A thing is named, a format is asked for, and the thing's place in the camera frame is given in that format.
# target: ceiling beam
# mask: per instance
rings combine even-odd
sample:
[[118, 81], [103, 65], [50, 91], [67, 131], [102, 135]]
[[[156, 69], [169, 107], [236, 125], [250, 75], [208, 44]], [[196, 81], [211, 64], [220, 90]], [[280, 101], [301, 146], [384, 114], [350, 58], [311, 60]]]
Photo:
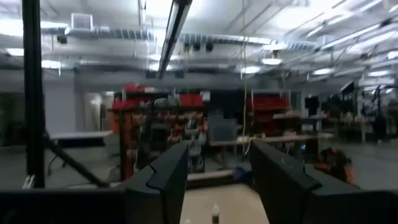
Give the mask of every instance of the ceiling beam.
[[175, 43], [180, 36], [182, 26], [187, 18], [192, 0], [173, 0], [167, 22], [166, 36], [159, 62], [159, 79], [162, 79], [173, 54]]

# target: bottle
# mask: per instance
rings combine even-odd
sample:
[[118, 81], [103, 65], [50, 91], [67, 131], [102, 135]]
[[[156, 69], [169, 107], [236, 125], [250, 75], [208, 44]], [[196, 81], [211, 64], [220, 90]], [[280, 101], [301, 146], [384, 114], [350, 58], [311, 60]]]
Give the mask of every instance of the bottle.
[[211, 210], [211, 223], [212, 224], [220, 223], [220, 208], [218, 208], [217, 204], [214, 204], [213, 209]]

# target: support column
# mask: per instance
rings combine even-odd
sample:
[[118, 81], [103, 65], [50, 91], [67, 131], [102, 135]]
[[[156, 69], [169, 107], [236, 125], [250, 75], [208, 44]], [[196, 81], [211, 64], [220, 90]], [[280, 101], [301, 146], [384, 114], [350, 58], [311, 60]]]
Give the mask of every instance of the support column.
[[44, 188], [44, 102], [40, 40], [40, 0], [22, 1], [24, 23], [25, 121], [27, 175], [33, 187]]

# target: ceiling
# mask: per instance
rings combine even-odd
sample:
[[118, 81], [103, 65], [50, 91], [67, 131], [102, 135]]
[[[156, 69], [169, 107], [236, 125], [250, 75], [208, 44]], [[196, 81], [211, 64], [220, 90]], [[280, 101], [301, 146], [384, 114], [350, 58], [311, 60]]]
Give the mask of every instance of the ceiling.
[[[171, 0], [40, 3], [43, 60], [60, 62], [64, 69], [105, 72], [159, 66]], [[396, 70], [391, 52], [398, 50], [398, 20], [394, 19], [398, 10], [393, 10], [396, 4], [396, 0], [193, 0], [169, 65], [192, 73], [237, 75], [242, 68], [250, 73], [248, 67], [256, 67], [253, 73], [263, 77], [271, 70], [287, 70], [292, 86], [320, 80], [338, 86], [371, 72], [393, 77]], [[72, 13], [92, 15], [96, 33], [71, 32], [67, 44], [60, 44], [57, 35], [64, 29], [49, 32], [46, 28], [51, 24], [43, 22], [71, 26]], [[347, 37], [388, 18], [392, 20], [382, 27]], [[1, 68], [23, 64], [22, 57], [10, 57], [7, 53], [11, 52], [6, 50], [22, 48], [21, 32], [16, 31], [22, 27], [19, 19], [21, 0], [0, 0]], [[193, 50], [195, 43], [200, 44], [199, 50]], [[205, 50], [206, 43], [213, 44], [211, 52]], [[271, 57], [282, 59], [282, 63], [264, 64], [263, 59]], [[312, 74], [328, 67], [333, 72]]]

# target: concrete floor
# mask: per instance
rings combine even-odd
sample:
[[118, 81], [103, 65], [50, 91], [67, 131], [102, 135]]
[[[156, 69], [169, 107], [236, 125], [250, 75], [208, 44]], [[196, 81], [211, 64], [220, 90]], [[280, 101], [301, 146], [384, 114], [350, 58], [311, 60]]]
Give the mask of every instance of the concrete floor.
[[[325, 142], [323, 147], [334, 146], [344, 150], [354, 164], [356, 183], [363, 189], [398, 189], [398, 148], [393, 144], [346, 144]], [[99, 178], [106, 180], [110, 168], [118, 158], [108, 159], [103, 148], [67, 149], [69, 155], [82, 162]], [[46, 152], [47, 164], [53, 158]], [[232, 155], [228, 156], [229, 166], [242, 164]], [[73, 169], [61, 168], [57, 159], [52, 164], [52, 174], [46, 179], [49, 188], [67, 187], [87, 183]], [[217, 170], [221, 166], [213, 159], [206, 160], [206, 171]], [[0, 189], [20, 188], [25, 179], [25, 155], [23, 149], [0, 149]]]

